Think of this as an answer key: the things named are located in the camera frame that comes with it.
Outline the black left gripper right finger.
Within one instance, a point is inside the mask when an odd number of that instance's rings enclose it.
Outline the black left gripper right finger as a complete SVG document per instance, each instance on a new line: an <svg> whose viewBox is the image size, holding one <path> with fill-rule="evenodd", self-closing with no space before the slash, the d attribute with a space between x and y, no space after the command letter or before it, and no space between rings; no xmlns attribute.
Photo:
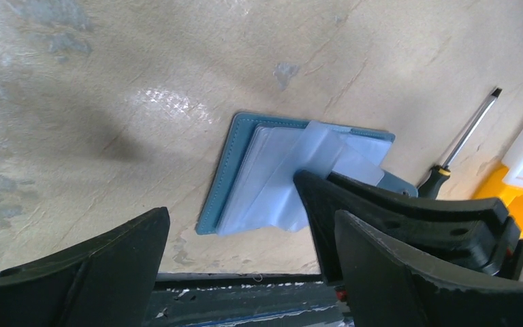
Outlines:
<svg viewBox="0 0 523 327"><path fill-rule="evenodd" d="M436 258L346 211L335 241L357 326L523 326L523 282Z"/></svg>

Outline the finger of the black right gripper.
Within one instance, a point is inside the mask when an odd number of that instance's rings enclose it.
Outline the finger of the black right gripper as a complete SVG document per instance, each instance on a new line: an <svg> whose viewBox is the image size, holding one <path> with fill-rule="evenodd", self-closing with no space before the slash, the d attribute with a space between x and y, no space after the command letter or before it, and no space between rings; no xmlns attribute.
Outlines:
<svg viewBox="0 0 523 327"><path fill-rule="evenodd" d="M293 181L327 284L343 282L334 233L338 211L347 211L379 231L457 266L511 280L521 275L521 231L498 198L414 198L341 174L323 178L307 170L296 172Z"/></svg>

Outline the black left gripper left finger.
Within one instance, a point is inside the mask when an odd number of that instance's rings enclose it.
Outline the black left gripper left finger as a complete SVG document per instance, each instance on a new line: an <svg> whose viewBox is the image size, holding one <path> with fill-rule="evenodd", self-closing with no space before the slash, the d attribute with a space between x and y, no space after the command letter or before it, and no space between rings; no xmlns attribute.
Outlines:
<svg viewBox="0 0 523 327"><path fill-rule="evenodd" d="M141 326L170 229L159 207L0 272L0 326Z"/></svg>

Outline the blue card holder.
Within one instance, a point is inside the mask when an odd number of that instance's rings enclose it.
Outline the blue card holder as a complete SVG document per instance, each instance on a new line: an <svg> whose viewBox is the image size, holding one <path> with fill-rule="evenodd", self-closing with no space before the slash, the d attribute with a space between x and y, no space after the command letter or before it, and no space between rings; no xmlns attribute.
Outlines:
<svg viewBox="0 0 523 327"><path fill-rule="evenodd" d="M415 186L382 169L395 140L388 131L239 112L234 115L196 232L229 236L308 225L293 177L331 173L394 193L417 196Z"/></svg>

